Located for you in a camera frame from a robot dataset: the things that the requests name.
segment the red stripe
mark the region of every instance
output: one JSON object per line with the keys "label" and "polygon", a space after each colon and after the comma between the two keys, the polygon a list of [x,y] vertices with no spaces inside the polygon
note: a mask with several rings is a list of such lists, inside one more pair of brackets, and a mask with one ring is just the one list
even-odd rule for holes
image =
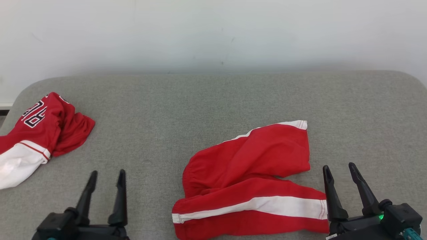
{"label": "red stripe", "polygon": [[20,143],[20,144],[25,145],[25,146],[27,146],[27,147],[31,148],[32,150],[34,150],[34,151],[36,151],[36,152],[38,152],[38,153],[41,153],[41,154],[43,155],[43,157],[44,157],[46,160],[49,160],[49,158],[48,158],[48,157],[47,157],[43,152],[40,152],[39,150],[37,150],[37,149],[35,149],[35,148],[33,148],[33,147],[31,147],[31,146],[29,146],[29,145],[25,144],[25,143]]}

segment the pant leg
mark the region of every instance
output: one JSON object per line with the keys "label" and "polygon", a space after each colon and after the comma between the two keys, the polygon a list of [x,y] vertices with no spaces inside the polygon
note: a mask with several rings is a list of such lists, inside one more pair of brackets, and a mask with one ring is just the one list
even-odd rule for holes
{"label": "pant leg", "polygon": [[183,173],[186,198],[172,211],[177,236],[327,232],[325,195],[274,177],[310,169],[306,128],[273,124],[195,154]]}
{"label": "pant leg", "polygon": [[176,235],[182,240],[329,230],[325,194],[288,180],[251,178],[181,199],[172,216]]}
{"label": "pant leg", "polygon": [[256,128],[196,153],[182,175],[185,197],[231,186],[250,176],[286,177],[308,171],[307,122]]}

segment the couch cushion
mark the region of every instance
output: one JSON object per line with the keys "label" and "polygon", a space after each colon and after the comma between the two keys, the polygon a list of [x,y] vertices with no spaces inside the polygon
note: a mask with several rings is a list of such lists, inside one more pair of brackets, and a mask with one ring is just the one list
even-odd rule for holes
{"label": "couch cushion", "polygon": [[[251,75],[72,76],[47,79],[16,99],[0,135],[55,91],[96,126],[86,143],[0,190],[1,239],[30,239],[50,212],[74,206],[98,170],[90,219],[113,209],[119,170],[127,172],[131,239],[175,239],[171,209],[184,197],[182,171],[197,151],[272,123],[307,120],[311,170],[289,177],[323,191],[328,164],[351,216],[362,204],[348,162],[378,200],[407,202],[427,217],[427,90],[393,71]],[[306,231],[238,239],[321,239]],[[223,236],[219,239],[236,239]]]}

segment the garment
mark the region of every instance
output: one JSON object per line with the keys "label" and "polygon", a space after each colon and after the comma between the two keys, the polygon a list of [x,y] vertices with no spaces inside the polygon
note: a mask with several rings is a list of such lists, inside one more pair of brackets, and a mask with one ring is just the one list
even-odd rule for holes
{"label": "garment", "polygon": [[325,194],[275,177],[308,171],[308,161],[302,120],[256,128],[196,153],[182,175],[185,198],[172,209],[176,236],[328,233]]}
{"label": "garment", "polygon": [[50,93],[29,108],[6,136],[0,136],[0,189],[27,179],[51,155],[70,152],[85,141],[95,121]]}

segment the red fabric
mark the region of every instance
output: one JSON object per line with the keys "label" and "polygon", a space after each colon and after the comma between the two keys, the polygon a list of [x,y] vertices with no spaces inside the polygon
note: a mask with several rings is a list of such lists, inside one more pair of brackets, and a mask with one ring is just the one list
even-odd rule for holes
{"label": "red fabric", "polygon": [[46,148],[53,156],[78,148],[86,141],[95,121],[75,110],[57,93],[46,95],[19,118],[9,134],[0,137],[0,154],[23,140]]}
{"label": "red fabric", "polygon": [[[266,196],[324,200],[325,194],[320,191],[275,177],[308,171],[308,161],[305,129],[282,124],[254,129],[247,137],[202,150],[190,159],[182,176],[185,199],[175,203],[172,213],[213,210]],[[325,214],[326,206],[319,206],[319,212]],[[174,226],[176,236],[182,240],[209,239],[222,234],[276,234],[302,229],[328,233],[329,230],[326,219],[254,210],[192,219]]]}

